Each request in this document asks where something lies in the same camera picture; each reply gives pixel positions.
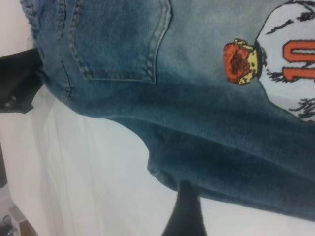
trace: embroidered patch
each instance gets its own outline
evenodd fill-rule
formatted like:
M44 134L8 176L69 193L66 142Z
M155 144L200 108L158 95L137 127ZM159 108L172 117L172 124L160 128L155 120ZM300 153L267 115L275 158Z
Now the embroidered patch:
M315 121L315 0L294 0L267 17L256 42L235 39L224 48L227 78L258 78L268 99L303 121Z

